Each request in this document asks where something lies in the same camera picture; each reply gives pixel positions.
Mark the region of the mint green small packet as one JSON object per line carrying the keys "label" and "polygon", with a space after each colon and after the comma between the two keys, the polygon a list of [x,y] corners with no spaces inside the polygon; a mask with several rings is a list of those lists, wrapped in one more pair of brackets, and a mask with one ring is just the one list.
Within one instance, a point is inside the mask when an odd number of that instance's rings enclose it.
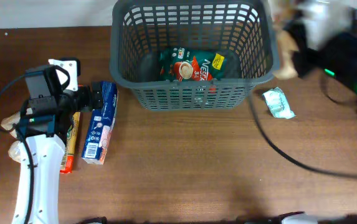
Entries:
{"label": "mint green small packet", "polygon": [[279,87],[266,91],[262,96],[274,118],[291,119],[295,117],[284,92]]}

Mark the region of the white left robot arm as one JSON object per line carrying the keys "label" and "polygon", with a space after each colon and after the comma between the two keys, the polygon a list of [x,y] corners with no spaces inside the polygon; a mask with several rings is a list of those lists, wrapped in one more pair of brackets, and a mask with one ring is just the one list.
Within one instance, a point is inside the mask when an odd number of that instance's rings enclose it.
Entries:
{"label": "white left robot arm", "polygon": [[14,125],[20,151],[20,176],[13,223],[58,223],[60,165],[76,112],[103,106],[102,84],[64,90],[60,95],[23,102]]}

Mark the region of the green Nescafe coffee bag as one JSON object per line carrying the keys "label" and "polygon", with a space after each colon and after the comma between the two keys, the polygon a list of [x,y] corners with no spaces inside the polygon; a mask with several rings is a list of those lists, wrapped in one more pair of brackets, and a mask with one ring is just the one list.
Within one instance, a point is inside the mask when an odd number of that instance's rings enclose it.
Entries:
{"label": "green Nescafe coffee bag", "polygon": [[219,52],[171,47],[159,53],[158,62],[161,80],[186,82],[223,78],[230,59]]}

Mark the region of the beige brown snack bag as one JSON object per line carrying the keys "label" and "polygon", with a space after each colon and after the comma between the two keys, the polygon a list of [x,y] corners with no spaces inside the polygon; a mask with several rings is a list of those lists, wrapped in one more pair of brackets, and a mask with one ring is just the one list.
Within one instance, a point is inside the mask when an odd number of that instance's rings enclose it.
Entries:
{"label": "beige brown snack bag", "polygon": [[280,57],[280,68],[273,72],[275,78],[279,80],[288,80],[298,76],[295,70],[292,56],[298,52],[298,46],[295,39],[284,30],[286,23],[292,19],[295,14],[295,3],[289,0],[268,0],[274,30],[277,37],[277,47]]}

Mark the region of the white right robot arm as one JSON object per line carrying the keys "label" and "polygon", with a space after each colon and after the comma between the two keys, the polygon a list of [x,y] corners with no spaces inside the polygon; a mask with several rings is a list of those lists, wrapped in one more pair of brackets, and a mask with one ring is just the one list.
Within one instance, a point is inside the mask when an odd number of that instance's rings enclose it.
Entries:
{"label": "white right robot arm", "polygon": [[271,1],[282,59],[274,76],[320,68],[357,94],[357,10],[344,1]]}

